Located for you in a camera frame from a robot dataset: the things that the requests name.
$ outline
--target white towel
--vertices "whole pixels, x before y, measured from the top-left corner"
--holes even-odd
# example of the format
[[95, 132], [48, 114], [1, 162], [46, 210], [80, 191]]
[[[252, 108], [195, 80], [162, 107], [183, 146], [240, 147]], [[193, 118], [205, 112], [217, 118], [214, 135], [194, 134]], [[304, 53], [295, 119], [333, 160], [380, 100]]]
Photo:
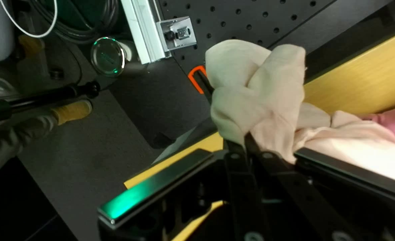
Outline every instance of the white towel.
[[305, 51], [280, 45], [273, 52], [228, 40], [206, 52], [214, 87], [212, 118], [220, 134], [244, 144], [250, 132], [262, 150], [289, 163], [301, 147], [395, 179], [395, 135], [375, 122], [337, 111], [332, 118], [303, 103]]

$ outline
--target black metal frame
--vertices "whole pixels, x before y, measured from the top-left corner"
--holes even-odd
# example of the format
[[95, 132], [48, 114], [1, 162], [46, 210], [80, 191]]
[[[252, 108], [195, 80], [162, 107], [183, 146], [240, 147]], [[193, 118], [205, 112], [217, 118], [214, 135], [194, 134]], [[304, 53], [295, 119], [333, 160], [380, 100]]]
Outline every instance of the black metal frame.
[[383, 230], [395, 237], [395, 191], [356, 167], [343, 171], [311, 150], [291, 166], [270, 152], [233, 148], [200, 150], [143, 181], [146, 197], [119, 218], [110, 218], [110, 202], [102, 205], [102, 239], [171, 239], [220, 199], [225, 205], [189, 239], [382, 239]]

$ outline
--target green led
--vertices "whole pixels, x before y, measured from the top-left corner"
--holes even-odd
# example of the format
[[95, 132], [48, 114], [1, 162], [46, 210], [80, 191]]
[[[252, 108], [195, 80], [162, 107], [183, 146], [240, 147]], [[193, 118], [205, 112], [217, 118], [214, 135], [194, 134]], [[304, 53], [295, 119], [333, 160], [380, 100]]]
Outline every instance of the green led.
[[142, 202], [151, 191], [151, 185], [149, 182], [142, 182], [133, 189], [119, 194], [110, 202], [102, 205], [102, 210], [111, 219], [116, 219], [129, 210], [131, 210], [135, 205]]

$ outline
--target metal clamp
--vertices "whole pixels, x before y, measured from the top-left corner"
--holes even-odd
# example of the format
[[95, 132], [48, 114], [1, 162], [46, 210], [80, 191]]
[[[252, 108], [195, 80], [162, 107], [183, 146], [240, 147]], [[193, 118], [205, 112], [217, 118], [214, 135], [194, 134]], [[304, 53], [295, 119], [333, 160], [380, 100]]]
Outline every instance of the metal clamp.
[[122, 5], [142, 64], [197, 44], [190, 17], [162, 20], [157, 0], [122, 0]]

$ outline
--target cable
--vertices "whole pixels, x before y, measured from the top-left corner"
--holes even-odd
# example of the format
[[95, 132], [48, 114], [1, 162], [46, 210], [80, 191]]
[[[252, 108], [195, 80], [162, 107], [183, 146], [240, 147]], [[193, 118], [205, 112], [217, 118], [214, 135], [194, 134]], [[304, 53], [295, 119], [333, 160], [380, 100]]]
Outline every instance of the cable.
[[48, 28], [44, 33], [40, 33], [40, 35], [29, 33], [29, 32], [27, 32], [25, 29], [23, 29], [23, 28], [21, 28], [15, 20], [13, 20], [13, 17], [11, 16], [9, 11], [7, 9], [7, 7], [5, 7], [5, 4], [4, 4], [4, 0], [0, 0], [0, 4], [1, 4], [1, 7], [4, 8], [4, 11], [5, 11], [7, 16], [9, 17], [9, 20], [13, 23], [13, 25], [17, 27], [24, 35], [27, 35], [27, 36], [29, 36], [29, 37], [35, 37], [35, 39], [42, 39], [42, 37], [48, 36], [48, 35], [52, 32], [52, 29], [54, 29], [54, 27], [55, 27], [55, 24], [56, 24], [56, 21], [58, 21], [58, 16], [59, 16], [58, 0], [52, 0], [52, 1], [54, 1], [54, 17], [52, 17], [52, 23], [51, 23], [50, 28]]
[[[46, 20], [47, 23], [50, 21], [52, 13], [47, 11], [46, 5], [40, 0], [29, 0], [28, 3], [31, 4], [32, 9], [35, 9], [35, 12], [42, 16], [43, 20]], [[104, 0], [100, 20], [96, 21], [95, 25], [91, 25], [88, 20], [83, 16], [78, 4], [75, 1], [70, 1], [70, 4], [87, 29], [76, 29], [58, 20], [54, 32], [63, 40], [75, 44], [88, 44], [103, 35], [111, 33], [122, 13], [119, 0]]]

